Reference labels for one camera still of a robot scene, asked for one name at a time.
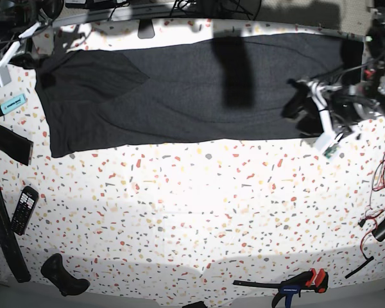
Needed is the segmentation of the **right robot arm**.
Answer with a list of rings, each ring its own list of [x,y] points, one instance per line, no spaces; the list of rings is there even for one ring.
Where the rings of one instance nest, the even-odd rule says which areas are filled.
[[[0,1],[0,87],[11,82],[8,65],[39,65],[33,37],[51,28],[63,7],[63,1]]]

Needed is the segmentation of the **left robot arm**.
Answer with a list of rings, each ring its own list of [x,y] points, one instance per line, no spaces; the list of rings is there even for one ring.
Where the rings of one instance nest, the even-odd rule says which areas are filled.
[[[302,135],[316,138],[313,146],[326,157],[347,138],[359,138],[361,121],[385,117],[385,1],[374,1],[370,10],[367,59],[297,80],[298,92],[282,111]]]

